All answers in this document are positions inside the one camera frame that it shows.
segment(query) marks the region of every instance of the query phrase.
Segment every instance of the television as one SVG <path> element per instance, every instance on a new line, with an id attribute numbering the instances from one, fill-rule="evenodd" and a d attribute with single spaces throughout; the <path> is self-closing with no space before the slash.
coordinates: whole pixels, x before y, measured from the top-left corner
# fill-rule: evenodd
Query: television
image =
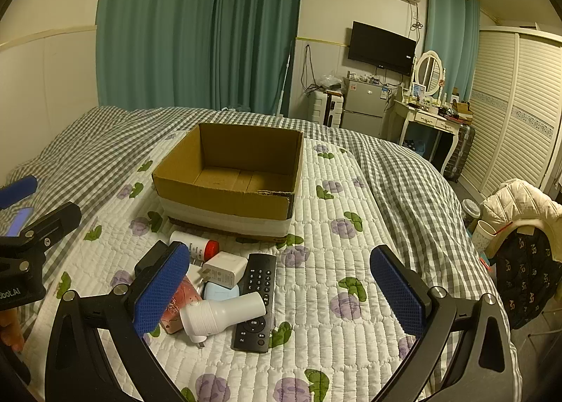
<path id="1" fill-rule="evenodd" d="M 415 40 L 354 21 L 347 57 L 409 75 L 415 49 Z"/>

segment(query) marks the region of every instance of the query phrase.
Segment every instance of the suitcase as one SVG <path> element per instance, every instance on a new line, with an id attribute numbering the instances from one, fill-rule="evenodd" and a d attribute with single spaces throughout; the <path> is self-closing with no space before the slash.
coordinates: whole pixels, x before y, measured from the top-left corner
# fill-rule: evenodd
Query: suitcase
<path id="1" fill-rule="evenodd" d="M 451 159 L 445 166 L 445 172 L 443 176 L 447 180 L 458 181 L 461 172 L 463 171 L 464 165 L 466 163 L 466 158 L 468 158 L 468 153 L 474 142 L 474 136 L 476 135 L 476 129 L 469 125 L 462 125 L 459 129 L 459 143 L 453 152 Z"/>

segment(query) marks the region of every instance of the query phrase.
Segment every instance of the sliding wardrobe door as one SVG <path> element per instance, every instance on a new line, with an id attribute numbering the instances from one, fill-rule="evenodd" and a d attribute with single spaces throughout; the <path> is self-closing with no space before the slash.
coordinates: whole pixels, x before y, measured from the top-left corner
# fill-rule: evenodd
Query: sliding wardrobe door
<path id="1" fill-rule="evenodd" d="M 516 68 L 517 35 L 481 31 L 470 109 L 476 136 L 463 176 L 482 192 L 508 112 Z"/>
<path id="2" fill-rule="evenodd" d="M 518 63 L 509 121 L 484 195 L 512 178 L 540 188 L 556 144 L 562 111 L 560 43 L 520 34 Z"/>

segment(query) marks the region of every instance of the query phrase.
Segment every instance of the black remote control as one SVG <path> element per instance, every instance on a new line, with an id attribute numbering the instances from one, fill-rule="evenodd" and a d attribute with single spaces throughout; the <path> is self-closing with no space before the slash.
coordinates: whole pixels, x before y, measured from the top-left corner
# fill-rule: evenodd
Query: black remote control
<path id="1" fill-rule="evenodd" d="M 240 351 L 267 353 L 269 334 L 272 331 L 273 290 L 275 287 L 275 266 L 277 258 L 263 253 L 248 256 L 244 272 L 244 287 L 241 295 L 258 292 L 265 304 L 265 315 L 236 325 L 234 345 Z"/>

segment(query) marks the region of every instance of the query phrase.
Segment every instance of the gray checkered bedsheet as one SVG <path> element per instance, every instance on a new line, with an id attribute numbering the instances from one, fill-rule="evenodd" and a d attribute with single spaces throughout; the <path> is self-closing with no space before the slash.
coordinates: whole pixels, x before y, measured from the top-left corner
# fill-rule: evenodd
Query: gray checkered bedsheet
<path id="1" fill-rule="evenodd" d="M 8 182 L 35 175 L 39 188 L 16 207 L 0 212 L 0 235 L 7 231 L 16 209 L 33 207 L 32 219 L 35 219 L 67 201 L 80 206 L 81 226 L 84 226 L 162 137 L 203 121 L 296 129 L 307 138 L 350 150 L 364 172 L 406 267 L 420 273 L 428 286 L 440 285 L 456 297 L 478 299 L 485 292 L 498 296 L 466 236 L 459 201 L 427 161 L 403 147 L 357 132 L 257 114 L 189 108 L 134 112 L 107 106 L 92 109 L 57 136 L 37 158 L 10 173 Z M 72 247 L 75 234 L 47 251 L 44 267 L 47 288 Z M 40 305 L 35 303 L 20 309 L 26 335 L 33 327 Z M 504 322 L 509 330 L 505 312 Z M 443 360 L 451 359 L 456 341 L 457 335 L 452 335 Z M 518 401 L 522 381 L 514 346 L 511 356 Z M 442 378 L 442 370 L 437 366 L 432 387 L 438 387 Z"/>

